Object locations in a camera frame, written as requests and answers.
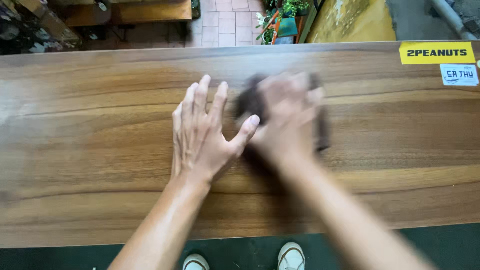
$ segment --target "blurred hand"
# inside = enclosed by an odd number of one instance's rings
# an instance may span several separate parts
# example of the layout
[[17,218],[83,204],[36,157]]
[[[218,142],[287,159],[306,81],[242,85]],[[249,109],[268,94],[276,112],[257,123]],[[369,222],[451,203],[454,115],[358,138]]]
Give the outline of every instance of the blurred hand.
[[242,154],[257,130],[260,119],[253,115],[231,141],[226,141],[222,135],[222,120],[228,85],[226,82],[220,84],[207,113],[209,84],[208,75],[200,83],[192,84],[185,99],[173,112],[172,178],[191,174],[197,181],[211,182]]
[[323,90],[309,91],[310,85],[306,73],[272,76],[258,84],[267,121],[258,128],[251,144],[274,166],[286,156],[313,154],[312,122]]

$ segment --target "shoe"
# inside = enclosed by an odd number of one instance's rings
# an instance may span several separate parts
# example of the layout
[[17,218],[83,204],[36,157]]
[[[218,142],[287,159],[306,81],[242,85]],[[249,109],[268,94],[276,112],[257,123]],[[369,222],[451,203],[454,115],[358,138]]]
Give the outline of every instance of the shoe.
[[280,249],[278,270],[305,270],[305,255],[297,243],[286,243]]
[[183,262],[183,270],[210,270],[204,257],[198,254],[188,256]]

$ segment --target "fingernail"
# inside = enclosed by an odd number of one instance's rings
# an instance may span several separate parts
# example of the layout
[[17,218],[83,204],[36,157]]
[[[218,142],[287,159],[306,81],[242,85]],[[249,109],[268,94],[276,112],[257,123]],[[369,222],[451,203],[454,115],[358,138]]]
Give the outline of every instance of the fingernail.
[[258,115],[252,115],[250,117],[250,123],[258,125],[260,123],[260,117],[258,117]]

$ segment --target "dark object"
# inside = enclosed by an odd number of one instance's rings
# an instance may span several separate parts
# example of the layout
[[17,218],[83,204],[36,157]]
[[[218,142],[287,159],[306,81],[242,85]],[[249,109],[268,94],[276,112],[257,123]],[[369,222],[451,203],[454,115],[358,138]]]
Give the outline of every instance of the dark object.
[[[244,91],[237,99],[235,117],[238,119],[246,112],[250,114],[256,114],[260,117],[260,125],[268,122],[268,119],[264,113],[265,104],[263,98],[257,92],[257,85],[263,81],[267,76],[255,75],[247,83],[247,90]],[[317,76],[310,75],[310,91],[321,87],[322,84]],[[322,106],[317,112],[317,118],[314,121],[314,144],[316,151],[323,151],[330,147],[327,113],[325,106]]]

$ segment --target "wooden table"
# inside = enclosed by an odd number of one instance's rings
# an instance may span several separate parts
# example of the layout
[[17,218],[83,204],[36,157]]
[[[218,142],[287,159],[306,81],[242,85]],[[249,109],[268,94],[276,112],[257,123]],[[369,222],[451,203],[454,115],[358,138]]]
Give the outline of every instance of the wooden table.
[[[480,222],[480,88],[402,65],[399,42],[0,57],[0,247],[125,243],[168,182],[171,113],[202,75],[230,103],[256,73],[318,73],[339,181],[393,228]],[[480,42],[473,48],[480,58]],[[232,138],[231,114],[225,136]],[[319,221],[239,160],[192,238],[318,233]]]

